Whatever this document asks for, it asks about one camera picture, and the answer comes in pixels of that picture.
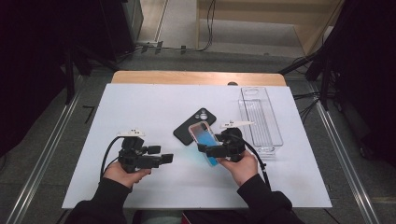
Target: black cable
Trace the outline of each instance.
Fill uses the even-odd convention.
[[[300,111],[301,119],[303,120],[303,123],[305,123],[306,118],[308,117],[309,112],[311,112],[312,108],[317,104],[319,101],[318,99],[315,99],[314,102],[312,102],[306,109]]]
[[[116,159],[112,160],[111,162],[108,163],[106,169],[104,171],[102,171],[102,173],[104,174],[108,168],[108,166],[110,166],[111,163],[113,163],[114,161],[116,161],[119,157],[117,157]]]
[[[209,9],[207,11],[207,15],[206,15],[206,24],[207,24],[207,30],[209,32],[209,39],[206,43],[206,46],[203,49],[183,49],[183,48],[178,49],[178,48],[168,48],[168,47],[158,48],[158,47],[152,47],[152,46],[142,46],[142,47],[147,48],[147,49],[178,49],[178,50],[183,50],[183,51],[204,51],[204,50],[207,50],[212,45],[212,40],[213,40],[213,20],[215,17],[215,9],[216,9],[216,0],[212,0],[212,2],[210,3]]]
[[[209,15],[210,15],[210,9],[213,7],[212,9],[212,18],[211,18],[211,22],[209,25]],[[213,40],[213,20],[215,18],[215,10],[216,10],[216,0],[212,0],[212,2],[210,3],[209,6],[209,10],[207,11],[207,15],[206,15],[206,24],[207,24],[207,30],[209,32],[209,40],[206,43],[206,46],[203,49],[198,49],[197,51],[204,51],[207,50],[211,45],[212,45],[212,40]]]
[[[260,168],[262,168],[262,176],[264,177],[265,184],[267,185],[268,189],[271,190],[270,180],[268,179],[267,172],[265,171],[265,166],[267,164],[262,162],[262,159],[260,158],[259,153],[257,153],[256,149],[254,149],[253,146],[251,146],[247,141],[245,141],[245,139],[243,139],[243,138],[241,138],[241,137],[239,137],[237,135],[230,134],[230,133],[223,133],[223,135],[230,136],[230,137],[233,137],[233,138],[237,138],[237,139],[239,139],[239,140],[244,142],[244,144],[248,147],[248,149],[250,149],[250,151],[256,156],[257,161],[259,162]]]
[[[121,137],[117,136],[116,138],[113,139],[113,141],[111,141],[110,145],[108,145],[108,148],[106,150],[105,156],[103,157],[103,161],[102,161],[102,168],[100,170],[100,177],[99,180],[102,179],[103,174],[105,173],[104,169],[105,169],[105,164],[106,164],[106,159],[107,159],[107,155],[108,152],[110,151],[111,147],[113,146],[113,144]]]
[[[329,216],[338,224],[341,224],[326,208],[323,208],[323,210],[329,214]]]
[[[4,167],[6,167],[6,162],[7,162],[7,154],[5,154],[3,157],[3,163],[0,166],[0,172],[3,171]]]
[[[61,223],[62,219],[64,219],[64,216],[66,216],[66,214],[67,214],[68,211],[69,211],[69,210],[64,210],[64,211],[62,212],[61,216],[60,216],[60,217],[58,218],[58,220],[56,221],[56,224]]]

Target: phone case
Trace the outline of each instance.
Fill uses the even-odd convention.
[[[218,139],[213,134],[209,124],[206,121],[192,124],[189,127],[189,132],[196,143],[207,145],[208,147],[219,145]],[[204,152],[203,154],[210,166],[215,166],[218,164],[215,158],[207,157],[206,153]]]
[[[188,146],[193,141],[189,133],[189,127],[200,121],[206,121],[211,125],[216,121],[216,117],[206,108],[201,108],[174,130],[174,136],[185,146]]]

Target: white table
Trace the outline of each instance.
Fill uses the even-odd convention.
[[[120,131],[138,128],[146,133],[145,146],[160,145],[174,153],[174,161],[153,169],[127,198],[124,207],[136,209],[233,209],[247,205],[222,166],[209,167],[192,143],[185,147],[173,130],[198,108],[205,107],[219,125],[239,120],[237,86],[108,84],[96,112],[64,199],[63,208],[89,200],[98,185],[107,146]],[[273,190],[283,191],[294,207],[331,207],[312,148],[288,87],[266,87],[272,101],[283,147],[267,163]],[[118,156],[121,140],[107,161]]]

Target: black phone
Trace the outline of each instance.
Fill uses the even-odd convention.
[[[193,141],[189,132],[189,127],[200,121],[206,121],[211,125],[216,121],[216,116],[210,113],[206,108],[201,108],[174,130],[174,136],[185,146],[188,146]]]

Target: clear plastic container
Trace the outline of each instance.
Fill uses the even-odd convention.
[[[274,156],[283,140],[267,90],[264,87],[243,87],[238,102],[242,120],[253,122],[243,127],[244,138],[261,157]]]

